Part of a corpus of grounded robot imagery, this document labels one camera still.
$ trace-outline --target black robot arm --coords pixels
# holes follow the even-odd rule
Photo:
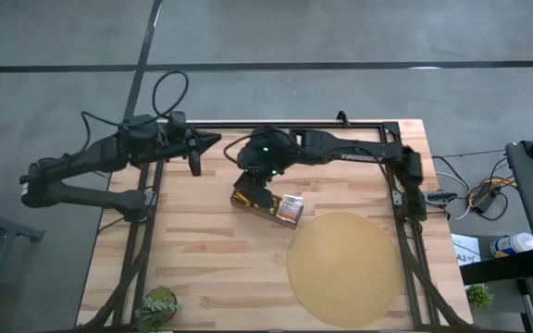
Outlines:
[[[143,115],[123,121],[117,132],[92,143],[88,148],[59,158],[44,158],[30,164],[20,177],[21,200],[28,207],[59,203],[114,208],[129,222],[147,218],[152,193],[129,190],[122,193],[69,186],[62,179],[92,171],[114,172],[131,164],[185,157],[194,176],[201,175],[200,156],[221,134],[201,132],[186,124],[182,112],[172,112],[167,123]]]
[[[403,187],[403,191],[395,189],[405,201],[399,210],[401,215],[412,221],[427,218],[424,197],[419,190],[423,181],[420,154],[399,142],[344,140],[315,129],[294,129],[288,133],[258,127],[237,156],[238,167],[244,172],[234,187],[252,202],[268,204],[272,199],[265,186],[275,175],[284,174],[293,164],[313,166],[333,160],[386,164]]]

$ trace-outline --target wooden tabletop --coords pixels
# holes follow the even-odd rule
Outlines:
[[[423,122],[397,121],[403,144],[422,155],[425,181],[421,190],[435,191],[438,182]],[[225,159],[222,150],[248,130],[219,131],[223,139],[202,156],[201,177],[192,177],[182,160],[173,160],[164,168],[145,292],[163,285],[177,295],[182,309],[166,329],[337,329],[309,314],[291,291],[286,255],[294,231],[231,206],[232,184],[242,172]],[[375,130],[330,132],[345,139],[379,140]],[[235,156],[240,147],[230,153]],[[115,173],[110,190],[135,189],[138,177],[139,170],[132,167]],[[279,195],[304,197],[300,227],[328,212],[352,212],[378,224],[398,246],[388,187],[374,164],[295,165],[275,177],[268,188]],[[117,212],[105,212],[101,226],[118,217]],[[423,225],[432,280],[456,313],[471,323],[448,222],[444,215],[432,214]],[[91,319],[118,284],[128,233],[129,225],[118,223],[99,235],[78,324]],[[125,320],[130,317],[132,293]],[[417,295],[425,313],[421,288]],[[384,317],[363,329],[412,329],[405,292]]]

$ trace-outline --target small plant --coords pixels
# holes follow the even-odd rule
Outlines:
[[[466,296],[468,296],[468,302],[480,310],[488,308],[493,301],[489,287],[483,284],[469,286]]]
[[[142,333],[156,332],[180,309],[176,296],[167,287],[151,290],[135,311],[135,325]]]

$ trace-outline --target wire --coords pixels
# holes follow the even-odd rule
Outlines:
[[[459,182],[460,184],[462,184],[462,186],[464,186],[464,189],[466,191],[470,191],[470,188],[468,187],[468,185],[466,185],[466,183],[464,183],[461,179],[457,178],[456,176],[451,175],[449,173],[445,173],[445,172],[439,172],[439,171],[435,171],[435,173],[438,174],[438,175],[442,175],[444,177],[449,177],[449,178]]]
[[[456,171],[453,166],[450,164],[450,162],[448,162],[445,158],[443,158],[442,156],[433,156],[432,158],[438,158],[440,159],[441,161],[443,161],[443,163],[445,163],[446,166],[448,166],[448,168],[453,172],[453,174],[459,179],[462,181],[462,183],[464,183],[465,187],[466,187],[466,191],[470,191],[470,186],[468,186],[468,183],[466,183],[466,181],[462,178],[462,176],[460,176],[460,174],[458,173],[458,171]]]
[[[504,167],[508,167],[509,166],[509,163],[505,163],[504,165],[502,166],[499,166],[495,169],[495,172],[497,172],[498,170],[501,170],[502,168]],[[483,177],[482,179],[489,179],[490,177],[490,173],[488,173],[485,177]]]
[[[180,74],[184,78],[184,89],[182,89],[182,93],[180,94],[180,97],[176,100],[176,102],[174,102],[174,104],[171,107],[166,109],[166,111],[160,113],[159,110],[157,109],[157,103],[155,102],[157,88],[159,87],[160,83],[162,83],[163,80],[165,80],[170,75],[174,75],[174,74]],[[189,91],[189,76],[185,72],[180,71],[180,70],[174,70],[174,71],[169,71],[168,73],[162,75],[162,77],[159,78],[159,80],[157,80],[157,82],[154,85],[154,89],[152,90],[152,107],[154,108],[154,112],[157,115],[157,118],[162,117],[162,118],[167,119],[167,115],[170,112],[172,112],[180,104],[180,102],[182,102],[182,100],[184,99],[184,96],[186,96],[186,93],[188,91]]]
[[[429,214],[435,214],[435,213],[444,213],[444,214],[447,214],[449,215],[450,212],[448,212],[444,207],[438,205],[438,204],[434,204],[434,203],[430,203],[430,202],[425,202],[425,204],[428,204],[428,205],[432,205],[433,207],[436,207],[436,208],[439,208],[442,212],[430,212]]]
[[[492,176],[495,174],[495,169],[497,168],[497,166],[504,160],[506,160],[507,157],[504,157],[502,159],[499,160],[499,162],[495,163],[495,166],[492,168],[492,171],[490,172],[490,181],[489,181],[489,191],[490,191],[490,188],[492,187]]]
[[[488,221],[496,221],[498,219],[500,219],[501,217],[503,217],[503,215],[505,215],[505,212],[507,211],[507,207],[509,206],[509,199],[507,199],[507,195],[503,194],[503,193],[499,193],[498,195],[501,195],[503,197],[503,199],[505,199],[505,207],[503,208],[503,210],[495,217],[488,217],[488,216],[484,216],[482,213],[479,213],[477,212],[478,216],[488,220]]]
[[[118,222],[120,222],[120,221],[122,221],[122,220],[124,220],[124,219],[125,219],[125,216],[123,216],[123,217],[121,217],[121,218],[118,218],[117,220],[108,223],[107,225],[105,225],[105,226],[99,228],[97,234],[99,235],[104,229],[106,229],[106,228],[110,228],[110,227],[116,225]]]
[[[477,194],[478,194],[478,192],[476,192],[476,190],[477,189],[481,189],[482,190],[486,186],[485,184],[487,184],[487,183],[489,184],[489,186],[492,186],[492,184],[498,184],[498,185],[501,184],[501,186],[497,186],[495,189],[490,188],[490,190],[487,191],[482,196],[482,198],[480,198],[480,200],[477,202],[477,204],[474,205],[474,197],[476,197]],[[472,208],[476,208],[480,204],[482,204],[489,197],[489,195],[491,195],[494,191],[498,191],[498,190],[500,190],[500,189],[502,189],[504,187],[507,187],[507,186],[512,186],[512,187],[517,189],[517,184],[513,180],[503,179],[501,177],[493,177],[491,179],[484,179],[481,182],[479,182],[475,186],[475,188],[472,189],[472,191],[468,194],[468,198],[467,198],[468,205],[471,206]]]
[[[466,211],[462,215],[457,216],[455,219],[459,221],[459,220],[463,219],[464,217],[466,217],[468,215],[468,213],[470,213],[470,206],[466,205]]]
[[[494,150],[489,150],[489,151],[473,152],[473,153],[466,153],[466,154],[451,154],[451,155],[442,155],[442,156],[435,155],[435,156],[432,156],[432,157],[433,157],[433,158],[436,158],[436,157],[444,157],[444,158],[449,158],[449,157],[464,157],[464,156],[472,156],[472,155],[476,155],[476,154],[500,153],[500,152],[504,152],[504,151],[505,151],[504,149],[494,149]]]
[[[228,149],[230,149],[231,147],[233,147],[234,145],[238,144],[238,142],[241,142],[242,140],[246,140],[246,139],[251,139],[253,137],[256,137],[256,136],[259,136],[259,135],[263,135],[265,134],[264,132],[261,132],[261,133],[254,133],[254,134],[248,134],[248,135],[244,135],[234,141],[232,141],[230,144],[228,144],[227,146],[225,146],[225,148],[223,148],[223,155],[226,156],[227,159],[229,159],[229,161],[233,162],[235,165],[237,165],[238,167],[241,167],[239,164],[238,164],[238,161],[231,157],[229,154],[228,154]]]
[[[106,175],[104,175],[103,173],[101,172],[98,172],[98,171],[92,171],[94,174],[102,177],[103,179],[109,179],[109,177],[107,177]]]

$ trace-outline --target gray floor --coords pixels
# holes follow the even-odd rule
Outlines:
[[[135,64],[152,3],[0,0],[0,66]],[[533,60],[533,0],[165,0],[156,27],[149,63]],[[158,75],[144,76],[137,113],[151,112]],[[73,325],[100,210],[29,209],[19,201],[18,177],[37,158],[81,147],[81,110],[120,120],[132,78],[0,74],[0,216],[46,229],[40,244],[18,242],[0,287],[0,332]],[[167,84],[160,101],[179,89],[177,80]],[[352,118],[423,118],[433,154],[466,153],[533,139],[533,68],[192,73],[180,109],[191,119],[331,118],[341,109]],[[94,138],[113,130],[92,127]],[[500,157],[452,163],[475,182]],[[95,175],[71,181],[106,186]],[[461,190],[449,179],[440,184]],[[514,192],[510,199],[501,220],[470,215],[452,220],[452,232],[528,230]],[[503,310],[497,305],[492,311]],[[519,329],[512,314],[475,319]]]

